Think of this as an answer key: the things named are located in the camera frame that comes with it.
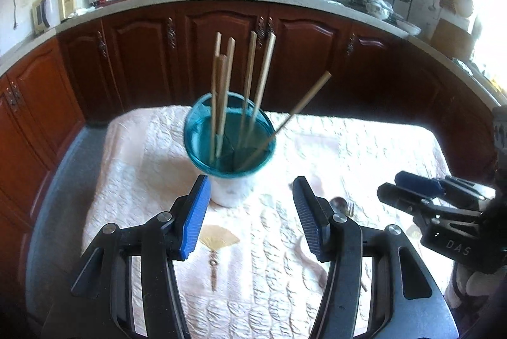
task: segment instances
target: cup rim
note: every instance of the cup rim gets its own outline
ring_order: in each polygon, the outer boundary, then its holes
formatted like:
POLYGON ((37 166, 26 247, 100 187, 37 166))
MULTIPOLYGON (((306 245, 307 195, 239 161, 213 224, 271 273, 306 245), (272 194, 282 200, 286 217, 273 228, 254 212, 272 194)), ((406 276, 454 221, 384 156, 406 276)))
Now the cup rim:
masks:
MULTIPOLYGON (((236 92, 229 92, 228 94, 229 94, 229 97, 235 97, 235 98, 244 100, 244 96, 242 94, 239 94, 236 92)), ((207 164, 201 162, 201 160, 199 160, 196 156, 194 156, 192 154, 193 153, 192 151, 189 152, 189 143, 188 143, 189 141, 187 140, 187 135, 185 134, 184 127, 187 125, 188 117, 189 117, 190 113, 192 112, 192 109, 195 106, 197 106, 198 104, 202 104, 203 102, 205 102, 209 98, 211 98, 211 93, 206 93, 203 96, 199 97, 199 99, 197 99, 197 101, 194 103, 192 108, 187 113, 187 116, 185 117, 185 122, 183 125, 183 144, 185 146, 185 150, 187 151, 187 155, 188 155, 189 159, 191 160, 191 162, 194 164, 194 166, 207 175, 220 177, 222 179, 234 179, 234 178, 238 178, 238 177, 251 175, 251 174, 257 172, 258 170, 260 170, 262 167, 264 167, 266 165, 266 163, 273 157, 273 153, 275 152, 275 147, 276 147, 276 137, 269 144, 268 149, 265 152, 265 155, 261 159, 260 163, 258 163, 255 167, 253 167, 251 169, 242 170, 240 172, 232 172, 232 173, 220 172, 219 170, 212 168, 212 167, 208 166, 207 164)), ((254 103, 250 99, 248 99, 248 103, 251 106, 254 106, 254 103)), ((262 116, 268 121, 268 127, 272 130, 272 132, 270 132, 270 133, 272 134, 273 132, 275 132, 273 124, 271 123, 271 120, 269 119, 267 114, 264 112, 264 110, 259 109, 259 113, 262 114, 262 116)))

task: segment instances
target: wooden cutting board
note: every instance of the wooden cutting board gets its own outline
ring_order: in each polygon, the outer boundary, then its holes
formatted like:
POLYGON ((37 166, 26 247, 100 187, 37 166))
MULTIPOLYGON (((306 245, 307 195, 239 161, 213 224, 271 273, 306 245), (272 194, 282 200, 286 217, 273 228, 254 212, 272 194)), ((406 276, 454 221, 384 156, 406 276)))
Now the wooden cutting board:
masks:
POLYGON ((472 55, 475 39, 465 30, 441 18, 430 44, 450 59, 455 57, 463 62, 468 62, 472 55))

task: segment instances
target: bolt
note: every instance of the bolt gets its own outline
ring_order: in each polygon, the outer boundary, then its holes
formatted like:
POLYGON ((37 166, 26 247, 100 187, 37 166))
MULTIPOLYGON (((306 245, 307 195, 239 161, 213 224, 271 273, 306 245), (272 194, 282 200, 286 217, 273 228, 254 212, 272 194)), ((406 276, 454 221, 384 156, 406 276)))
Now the bolt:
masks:
POLYGON ((401 234, 401 229, 399 226, 396 226, 395 224, 390 224, 388 227, 387 227, 387 230, 389 231, 389 233, 391 234, 401 234))
POLYGON ((172 219, 172 215, 169 212, 160 212, 157 215, 157 219, 159 222, 168 222, 172 219))
POLYGON ((336 223, 345 223, 347 221, 347 217, 342 212, 337 212, 333 215, 333 220, 336 223))
POLYGON ((113 233, 114 231, 116 230, 116 225, 114 223, 108 223, 108 224, 105 224, 104 227, 102 228, 102 231, 105 233, 105 234, 111 234, 113 233))

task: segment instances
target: white patterned tablecloth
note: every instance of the white patterned tablecloth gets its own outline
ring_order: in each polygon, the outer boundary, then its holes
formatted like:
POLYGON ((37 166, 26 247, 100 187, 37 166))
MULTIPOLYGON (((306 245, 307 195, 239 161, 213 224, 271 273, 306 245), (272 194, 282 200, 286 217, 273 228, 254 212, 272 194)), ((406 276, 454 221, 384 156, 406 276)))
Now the white patterned tablecloth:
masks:
MULTIPOLYGON (((188 194, 199 172, 183 145, 189 107, 139 109, 107 130, 95 199, 83 232, 83 250, 102 226, 145 223, 188 194)), ((286 115, 269 113, 277 127, 286 115)), ((216 290, 211 288, 210 250, 198 242, 175 264, 192 338, 308 337, 323 292, 322 269, 301 255, 303 232, 290 183, 306 176, 317 196, 342 196, 355 205, 360 225, 398 224, 409 235, 442 292, 452 261, 419 243, 412 217, 379 202, 377 187, 400 170, 444 177, 449 170, 434 135, 421 127, 356 119, 299 115, 277 136, 272 160, 255 176, 254 192, 238 208, 211 202, 204 225, 228 229, 239 242, 219 250, 216 290)), ((133 260, 136 331, 145 335, 140 262, 133 260)), ((362 280, 371 283, 363 262, 362 280)), ((370 292, 361 290, 356 334, 364 332, 370 292)))

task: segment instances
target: floor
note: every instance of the floor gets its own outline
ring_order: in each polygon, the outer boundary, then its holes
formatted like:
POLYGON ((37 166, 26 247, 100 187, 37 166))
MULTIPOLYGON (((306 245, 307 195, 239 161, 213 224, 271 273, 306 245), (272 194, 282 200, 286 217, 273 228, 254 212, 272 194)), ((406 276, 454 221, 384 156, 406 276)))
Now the floor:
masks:
POLYGON ((42 204, 26 272, 26 306, 39 333, 55 292, 81 255, 86 214, 100 171, 106 128, 85 127, 69 148, 42 204))

